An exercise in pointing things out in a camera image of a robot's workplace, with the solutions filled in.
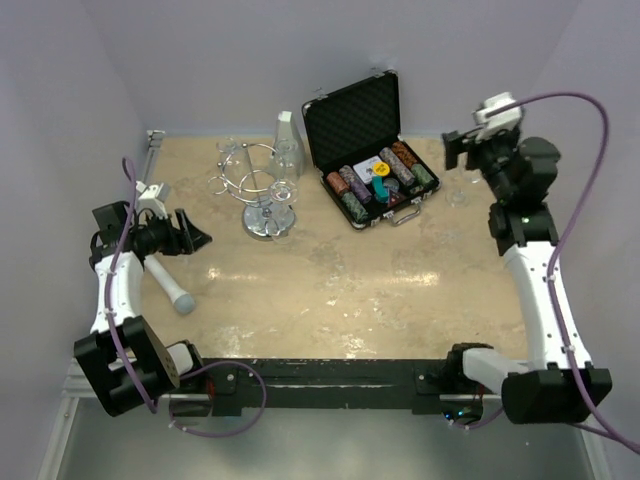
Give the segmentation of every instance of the white wall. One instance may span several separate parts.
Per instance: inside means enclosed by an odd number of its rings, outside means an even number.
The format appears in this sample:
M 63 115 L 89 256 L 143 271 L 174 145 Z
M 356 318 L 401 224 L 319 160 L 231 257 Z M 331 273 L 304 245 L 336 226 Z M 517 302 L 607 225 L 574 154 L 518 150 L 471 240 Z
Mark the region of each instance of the white wall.
M 576 323 L 597 366 L 611 369 L 603 411 L 640 441 L 640 4 L 584 0 L 535 83 L 536 93 L 580 90 L 609 110 L 611 144 L 594 195 L 563 255 Z M 597 112 L 578 100 L 548 100 L 528 111 L 527 134 L 563 152 L 550 206 L 564 228 L 595 160 Z M 607 442 L 616 478 L 636 478 L 640 459 Z
M 121 198 L 144 129 L 77 0 L 0 5 L 0 465 L 37 475 L 97 297 L 91 209 Z
M 313 90 L 400 72 L 405 132 L 526 94 L 579 0 L 83 0 L 146 125 L 271 132 Z

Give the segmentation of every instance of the case handle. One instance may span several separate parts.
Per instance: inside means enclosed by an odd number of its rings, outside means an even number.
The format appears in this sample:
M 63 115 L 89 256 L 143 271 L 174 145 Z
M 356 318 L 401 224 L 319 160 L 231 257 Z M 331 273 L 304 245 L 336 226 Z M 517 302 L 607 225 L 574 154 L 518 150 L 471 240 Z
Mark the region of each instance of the case handle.
M 414 198 L 411 203 L 416 207 L 415 211 L 411 212 L 409 215 L 405 215 L 399 220 L 395 218 L 395 212 L 391 210 L 383 215 L 384 218 L 391 222 L 391 225 L 394 227 L 399 227 L 403 223 L 407 223 L 409 220 L 416 218 L 422 212 L 422 199 Z

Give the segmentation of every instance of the marble tabletop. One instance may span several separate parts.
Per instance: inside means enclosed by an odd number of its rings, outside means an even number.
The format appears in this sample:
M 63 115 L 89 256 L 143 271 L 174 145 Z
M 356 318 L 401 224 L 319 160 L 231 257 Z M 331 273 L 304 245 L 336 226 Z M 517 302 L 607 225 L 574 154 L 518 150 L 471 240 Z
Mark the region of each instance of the marble tabletop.
M 158 257 L 194 295 L 191 314 L 144 276 L 143 315 L 165 344 L 186 338 L 208 357 L 443 358 L 454 343 L 484 342 L 526 358 L 516 289 L 487 227 L 491 192 L 461 182 L 469 204 L 452 208 L 439 140 L 406 139 L 443 187 L 400 227 L 355 231 L 309 165 L 287 245 L 250 238 L 243 205 L 211 194 L 217 140 L 167 138 L 153 173 L 172 187 L 167 207 L 214 237 L 192 256 Z

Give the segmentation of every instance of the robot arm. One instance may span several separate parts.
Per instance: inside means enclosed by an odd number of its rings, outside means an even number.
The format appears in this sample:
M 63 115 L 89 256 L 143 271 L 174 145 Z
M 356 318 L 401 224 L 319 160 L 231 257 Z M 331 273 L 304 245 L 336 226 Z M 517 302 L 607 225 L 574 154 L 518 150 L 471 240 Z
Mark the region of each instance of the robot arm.
M 164 202 L 169 196 L 169 187 L 167 185 L 161 183 L 147 186 L 138 181 L 136 182 L 136 190 L 140 194 L 138 197 L 138 209 L 140 211 L 150 211 L 161 219 L 169 217 L 164 206 Z M 194 310 L 196 303 L 193 297 L 176 283 L 155 256 L 149 255 L 145 257 L 144 268 L 160 284 L 178 313 L 186 315 Z
M 133 226 L 125 225 L 125 202 L 105 205 L 93 211 L 99 231 L 91 242 L 90 263 L 99 279 L 98 310 L 91 334 L 74 345 L 78 364 L 104 409 L 112 416 L 142 404 L 142 398 L 124 367 L 115 363 L 117 354 L 104 307 L 105 283 L 111 274 L 113 255 L 124 228 L 129 228 L 129 233 L 118 257 L 110 295 L 116 331 L 123 346 L 135 357 L 131 363 L 137 376 L 154 399 L 177 388 L 181 374 L 202 366 L 197 350 L 188 341 L 165 348 L 153 333 L 140 314 L 140 282 L 145 257 L 156 252 L 190 255 L 212 239 L 189 221 L 184 210 L 176 210 L 179 227 L 173 226 L 164 207 L 168 187 L 147 187 L 138 182 L 138 191 L 141 193 L 140 205 L 150 212 L 144 225 L 137 221 Z
M 521 107 L 491 116 L 514 102 L 503 93 L 474 113 L 477 127 L 465 134 L 442 136 L 446 168 L 455 168 L 467 153 L 467 168 L 480 169 L 497 202 L 489 212 L 489 230 L 518 289 L 525 321 L 528 365 L 507 359 L 490 348 L 468 348 L 461 365 L 466 378 L 501 393 L 513 423 L 581 422 L 589 410 L 578 392 L 551 303 L 547 262 L 558 235 L 543 202 L 557 175 L 560 153 L 542 138 L 520 141 Z M 593 367 L 575 326 L 560 267 L 554 284 L 580 372 L 594 403 L 611 390 L 607 369 Z

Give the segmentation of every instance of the white handle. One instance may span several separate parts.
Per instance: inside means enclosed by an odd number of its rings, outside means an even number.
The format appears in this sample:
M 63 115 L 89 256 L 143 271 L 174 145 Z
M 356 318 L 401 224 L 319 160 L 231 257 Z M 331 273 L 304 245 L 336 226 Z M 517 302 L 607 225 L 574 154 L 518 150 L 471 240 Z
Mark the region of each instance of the white handle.
M 144 266 L 166 292 L 178 313 L 186 315 L 196 308 L 196 302 L 191 294 L 178 285 L 153 255 L 144 259 Z

